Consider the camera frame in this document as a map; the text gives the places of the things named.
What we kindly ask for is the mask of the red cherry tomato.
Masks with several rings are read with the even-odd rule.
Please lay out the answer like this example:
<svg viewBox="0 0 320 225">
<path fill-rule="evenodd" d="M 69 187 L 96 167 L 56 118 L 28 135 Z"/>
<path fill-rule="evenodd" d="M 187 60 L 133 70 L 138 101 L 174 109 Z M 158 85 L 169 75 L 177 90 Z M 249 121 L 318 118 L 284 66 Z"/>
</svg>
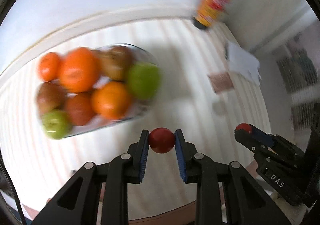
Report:
<svg viewBox="0 0 320 225">
<path fill-rule="evenodd" d="M 167 153 L 175 146 L 175 135 L 167 128 L 158 127 L 149 133 L 149 146 L 156 153 Z"/>
<path fill-rule="evenodd" d="M 239 125 L 236 126 L 235 128 L 235 131 L 238 131 L 238 130 L 243 130 L 249 134 L 252 133 L 252 127 L 250 124 L 247 124 L 247 123 L 240 123 Z"/>
</svg>

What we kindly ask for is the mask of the green apple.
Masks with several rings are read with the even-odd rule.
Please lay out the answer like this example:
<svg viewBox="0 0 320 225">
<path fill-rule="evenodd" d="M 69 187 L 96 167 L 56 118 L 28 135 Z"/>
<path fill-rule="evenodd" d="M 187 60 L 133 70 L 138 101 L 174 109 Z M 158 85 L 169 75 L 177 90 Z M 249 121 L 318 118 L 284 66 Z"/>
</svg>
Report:
<svg viewBox="0 0 320 225">
<path fill-rule="evenodd" d="M 54 109 L 42 115 L 42 125 L 46 135 L 52 139 L 65 138 L 72 129 L 67 112 Z"/>
<path fill-rule="evenodd" d="M 127 87 L 137 100 L 153 98 L 161 83 L 159 67 L 152 63 L 135 63 L 127 74 Z"/>
</svg>

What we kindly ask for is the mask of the dark red orange fruit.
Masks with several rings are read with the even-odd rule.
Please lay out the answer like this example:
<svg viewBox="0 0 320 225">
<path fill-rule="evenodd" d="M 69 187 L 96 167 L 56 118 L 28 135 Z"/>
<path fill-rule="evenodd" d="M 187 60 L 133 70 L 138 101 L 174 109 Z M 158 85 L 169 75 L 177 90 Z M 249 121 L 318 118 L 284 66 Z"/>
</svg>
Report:
<svg viewBox="0 0 320 225">
<path fill-rule="evenodd" d="M 96 115 L 91 104 L 91 94 L 80 93 L 68 97 L 65 104 L 71 124 L 74 126 L 84 126 L 88 124 Z"/>
</svg>

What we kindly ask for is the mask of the small orange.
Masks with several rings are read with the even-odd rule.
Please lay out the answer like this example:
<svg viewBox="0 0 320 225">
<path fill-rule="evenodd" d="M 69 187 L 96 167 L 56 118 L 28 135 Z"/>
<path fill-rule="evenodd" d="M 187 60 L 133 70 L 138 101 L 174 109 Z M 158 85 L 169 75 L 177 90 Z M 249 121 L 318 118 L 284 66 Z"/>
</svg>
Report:
<svg viewBox="0 0 320 225">
<path fill-rule="evenodd" d="M 40 79 L 44 82 L 57 79 L 61 61 L 61 56 L 56 52 L 50 52 L 42 56 L 37 68 Z"/>
<path fill-rule="evenodd" d="M 110 81 L 96 89 L 91 97 L 94 112 L 105 119 L 119 120 L 126 116 L 134 103 L 133 96 L 122 82 Z"/>
</svg>

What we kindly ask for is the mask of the brown pear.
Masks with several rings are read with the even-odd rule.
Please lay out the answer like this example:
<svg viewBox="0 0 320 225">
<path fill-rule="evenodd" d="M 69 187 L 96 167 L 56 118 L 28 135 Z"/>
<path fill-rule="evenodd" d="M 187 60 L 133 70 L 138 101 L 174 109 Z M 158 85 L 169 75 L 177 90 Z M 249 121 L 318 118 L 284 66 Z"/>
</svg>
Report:
<svg viewBox="0 0 320 225">
<path fill-rule="evenodd" d="M 114 46 L 108 50 L 98 50 L 101 73 L 114 81 L 123 82 L 134 62 L 131 50 L 125 46 Z"/>
<path fill-rule="evenodd" d="M 67 98 L 67 93 L 57 83 L 45 82 L 40 85 L 36 96 L 39 115 L 42 116 L 54 109 L 62 109 Z"/>
</svg>

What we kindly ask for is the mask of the large orange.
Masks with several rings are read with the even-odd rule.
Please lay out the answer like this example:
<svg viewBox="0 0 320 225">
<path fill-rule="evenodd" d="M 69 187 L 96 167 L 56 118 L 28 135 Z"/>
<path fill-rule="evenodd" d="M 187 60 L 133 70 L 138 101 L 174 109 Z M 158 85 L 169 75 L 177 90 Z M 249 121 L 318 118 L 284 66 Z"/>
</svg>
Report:
<svg viewBox="0 0 320 225">
<path fill-rule="evenodd" d="M 60 84 L 68 92 L 89 91 L 100 78 L 99 59 L 89 48 L 73 49 L 62 61 L 58 76 Z"/>
</svg>

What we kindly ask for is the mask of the small brown square coaster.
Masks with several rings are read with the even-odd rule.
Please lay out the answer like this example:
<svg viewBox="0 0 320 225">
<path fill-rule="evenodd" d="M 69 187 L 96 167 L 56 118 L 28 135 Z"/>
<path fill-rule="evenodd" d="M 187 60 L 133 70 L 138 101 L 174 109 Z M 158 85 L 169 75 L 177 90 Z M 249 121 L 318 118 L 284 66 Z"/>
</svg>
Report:
<svg viewBox="0 0 320 225">
<path fill-rule="evenodd" d="M 216 94 L 229 91 L 234 88 L 233 82 L 228 72 L 211 74 L 208 76 L 213 91 Z"/>
</svg>

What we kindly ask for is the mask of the white crumpled paper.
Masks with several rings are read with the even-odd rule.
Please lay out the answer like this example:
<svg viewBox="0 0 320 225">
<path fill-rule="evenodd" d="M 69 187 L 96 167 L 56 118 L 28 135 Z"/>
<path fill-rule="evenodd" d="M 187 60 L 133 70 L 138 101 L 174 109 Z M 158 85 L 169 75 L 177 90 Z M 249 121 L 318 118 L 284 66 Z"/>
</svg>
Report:
<svg viewBox="0 0 320 225">
<path fill-rule="evenodd" d="M 226 42 L 225 56 L 231 72 L 240 74 L 260 86 L 260 62 L 255 56 L 229 40 Z"/>
</svg>

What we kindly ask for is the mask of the striped cat table mat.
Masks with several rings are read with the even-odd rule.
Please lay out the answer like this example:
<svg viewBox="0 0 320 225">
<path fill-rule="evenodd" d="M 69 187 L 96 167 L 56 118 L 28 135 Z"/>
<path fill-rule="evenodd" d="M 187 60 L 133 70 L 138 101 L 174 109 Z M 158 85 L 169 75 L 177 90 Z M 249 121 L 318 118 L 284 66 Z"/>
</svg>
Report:
<svg viewBox="0 0 320 225">
<path fill-rule="evenodd" d="M 227 41 L 236 39 L 223 23 L 203 32 L 187 19 L 144 20 L 92 31 L 48 48 L 39 44 L 18 56 L 1 75 L 1 153 L 22 204 L 41 210 L 73 170 L 88 161 L 111 161 L 138 141 L 144 129 L 181 129 L 187 141 L 214 161 L 251 164 L 253 155 L 235 141 L 234 128 L 242 122 L 265 132 L 271 127 L 258 85 L 231 74 L 231 90 L 213 91 L 210 77 L 227 70 Z M 93 132 L 61 140 L 47 137 L 35 104 L 40 57 L 114 43 L 139 46 L 159 64 L 162 85 L 151 108 L 143 116 Z"/>
</svg>

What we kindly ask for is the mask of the floral glass oval plate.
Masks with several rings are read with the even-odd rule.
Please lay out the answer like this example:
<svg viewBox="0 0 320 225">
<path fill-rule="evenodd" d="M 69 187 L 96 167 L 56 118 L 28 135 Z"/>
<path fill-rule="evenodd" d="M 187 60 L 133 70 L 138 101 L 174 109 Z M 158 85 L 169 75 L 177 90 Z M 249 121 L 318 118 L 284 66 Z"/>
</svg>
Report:
<svg viewBox="0 0 320 225">
<path fill-rule="evenodd" d="M 139 63 L 139 62 L 147 62 L 147 63 L 152 63 L 154 65 L 157 65 L 157 63 L 155 62 L 155 60 L 153 59 L 153 56 L 145 51 L 144 49 L 141 49 L 139 48 L 138 46 L 134 46 L 134 45 L 131 45 L 131 44 L 113 44 L 113 45 L 109 45 L 109 46 L 104 46 L 102 48 L 98 48 L 98 49 L 90 49 L 92 50 L 98 57 L 98 54 L 97 54 L 97 51 L 98 50 L 108 50 L 114 46 L 125 46 L 127 48 L 129 48 L 131 50 L 131 52 L 133 53 L 133 56 L 134 56 L 134 62 L 132 64 L 132 66 L 135 64 L 135 63 Z M 62 61 L 64 60 L 65 56 L 66 55 L 61 55 L 61 59 Z M 86 91 L 86 92 L 82 92 L 82 93 L 89 93 L 89 94 L 93 94 L 93 92 L 96 90 L 96 89 L 99 89 L 99 88 L 102 88 L 105 84 L 107 84 L 108 82 L 110 81 L 114 81 L 110 78 L 108 78 L 107 76 L 103 75 L 100 71 L 100 78 L 99 80 L 95 83 L 95 85 L 93 85 L 93 88 L 91 88 L 89 91 Z M 127 87 L 127 84 L 126 84 L 126 81 L 127 81 L 127 76 L 126 76 L 126 79 L 125 81 L 123 81 L 122 83 L 124 83 Z M 60 82 L 59 82 L 59 76 L 57 76 L 57 79 L 54 79 L 53 81 L 50 81 L 52 83 L 57 83 L 58 85 L 60 85 L 62 88 L 64 88 Z M 77 94 L 80 94 L 80 93 L 72 93 L 72 92 L 68 92 L 66 89 L 65 89 L 66 93 L 67 93 L 67 98 L 68 97 L 72 97 L 72 96 L 75 96 Z M 126 114 L 126 116 L 122 119 L 119 119 L 119 120 L 109 120 L 109 119 L 105 119 L 103 118 L 101 115 L 99 114 L 96 114 L 92 119 L 91 121 L 84 125 L 84 126 L 74 126 L 72 125 L 72 129 L 71 129 L 71 132 L 66 136 L 66 137 L 71 137 L 71 136 L 75 136 L 75 135 L 80 135 L 82 133 L 86 133 L 86 132 L 90 132 L 90 131 L 94 131 L 94 130 L 98 130 L 98 129 L 101 129 L 103 127 L 107 127 L 107 126 L 112 126 L 112 125 L 115 125 L 115 124 L 118 124 L 118 123 L 122 123 L 122 122 L 126 122 L 128 120 L 132 120 L 132 119 L 135 119 L 139 116 L 142 116 L 145 112 L 148 111 L 148 109 L 151 107 L 152 105 L 152 101 L 153 99 L 155 98 L 155 96 L 149 100 L 137 100 L 134 96 L 134 103 L 131 107 L 131 109 L 129 110 L 129 112 Z"/>
</svg>

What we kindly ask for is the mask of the dark soy sauce bottle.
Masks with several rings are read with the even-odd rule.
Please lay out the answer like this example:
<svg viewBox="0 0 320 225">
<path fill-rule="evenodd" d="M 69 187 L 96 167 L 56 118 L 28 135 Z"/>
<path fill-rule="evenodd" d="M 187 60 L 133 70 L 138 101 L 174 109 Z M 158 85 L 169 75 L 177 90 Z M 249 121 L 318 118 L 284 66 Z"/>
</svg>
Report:
<svg viewBox="0 0 320 225">
<path fill-rule="evenodd" d="M 193 24 L 201 30 L 211 27 L 230 0 L 201 0 L 193 16 Z"/>
</svg>

